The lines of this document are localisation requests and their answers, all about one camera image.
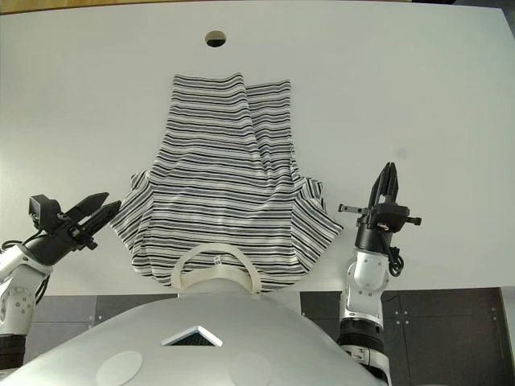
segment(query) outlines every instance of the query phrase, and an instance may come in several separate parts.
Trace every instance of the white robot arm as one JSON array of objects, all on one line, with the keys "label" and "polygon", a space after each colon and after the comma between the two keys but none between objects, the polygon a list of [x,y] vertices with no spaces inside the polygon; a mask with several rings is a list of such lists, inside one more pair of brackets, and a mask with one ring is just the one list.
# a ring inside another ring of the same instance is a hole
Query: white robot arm
[{"label": "white robot arm", "polygon": [[31,197],[29,214],[37,233],[24,242],[7,241],[0,254],[0,369],[23,364],[25,336],[52,266],[71,251],[96,248],[93,235],[111,221],[121,205],[117,201],[102,207],[107,196],[90,195],[66,213],[53,199]]},{"label": "white robot arm", "polygon": [[405,223],[420,225],[409,217],[410,209],[396,204],[398,192],[395,164],[386,164],[373,185],[368,207],[340,205],[339,211],[360,215],[356,226],[356,250],[348,267],[346,288],[340,304],[338,344],[369,372],[391,385],[389,360],[381,333],[381,294],[389,282],[388,272],[397,277],[404,261],[399,249],[390,247],[392,234]]}]

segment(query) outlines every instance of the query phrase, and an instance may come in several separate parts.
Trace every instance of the vent grille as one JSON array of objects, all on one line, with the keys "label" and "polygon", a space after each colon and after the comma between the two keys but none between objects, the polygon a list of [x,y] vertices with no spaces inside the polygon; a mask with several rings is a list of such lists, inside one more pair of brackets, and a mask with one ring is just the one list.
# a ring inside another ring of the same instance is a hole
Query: vent grille
[{"label": "vent grille", "polygon": [[172,335],[161,342],[161,346],[211,346],[221,347],[223,342],[212,332],[202,326],[193,326],[187,330]]},{"label": "vent grille", "polygon": [[215,346],[209,342],[204,336],[196,332],[172,343],[170,346]]}]

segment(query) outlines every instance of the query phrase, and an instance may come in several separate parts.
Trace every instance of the black and white striped fabric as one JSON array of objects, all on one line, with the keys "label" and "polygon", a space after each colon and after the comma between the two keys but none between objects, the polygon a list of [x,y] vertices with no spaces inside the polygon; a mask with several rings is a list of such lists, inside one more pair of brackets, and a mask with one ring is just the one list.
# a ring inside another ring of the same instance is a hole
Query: black and white striped fabric
[{"label": "black and white striped fabric", "polygon": [[[176,76],[163,143],[111,226],[134,270],[171,283],[174,263],[203,243],[239,248],[261,274],[263,290],[304,277],[341,231],[303,177],[290,132],[290,82],[245,87],[227,79]],[[184,272],[213,265],[202,253]],[[243,269],[231,255],[222,264]]]}]

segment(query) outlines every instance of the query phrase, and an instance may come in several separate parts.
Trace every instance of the table surface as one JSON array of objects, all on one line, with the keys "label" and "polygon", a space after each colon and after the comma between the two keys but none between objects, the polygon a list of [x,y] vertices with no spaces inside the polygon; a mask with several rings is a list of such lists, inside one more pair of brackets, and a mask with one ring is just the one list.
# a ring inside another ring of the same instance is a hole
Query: table surface
[{"label": "table surface", "polygon": [[[204,42],[222,30],[227,43]],[[356,217],[388,161],[423,218],[393,239],[390,290],[515,285],[515,42],[500,10],[375,2],[199,2],[0,17],[0,235],[32,233],[28,197],[122,199],[162,139],[171,78],[289,78],[299,165],[345,230],[294,290],[341,290]],[[110,228],[50,294],[170,290]]]}]

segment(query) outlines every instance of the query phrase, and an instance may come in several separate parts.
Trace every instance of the circular cap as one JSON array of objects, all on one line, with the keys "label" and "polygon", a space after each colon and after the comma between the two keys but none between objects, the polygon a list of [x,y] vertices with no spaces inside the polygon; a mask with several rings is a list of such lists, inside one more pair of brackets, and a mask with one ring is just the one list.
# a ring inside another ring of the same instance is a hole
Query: circular cap
[{"label": "circular cap", "polygon": [[234,358],[229,373],[234,386],[268,386],[272,379],[272,366],[261,354],[242,352]]},{"label": "circular cap", "polygon": [[98,386],[122,386],[142,367],[143,357],[137,351],[123,351],[107,359],[97,371]]}]

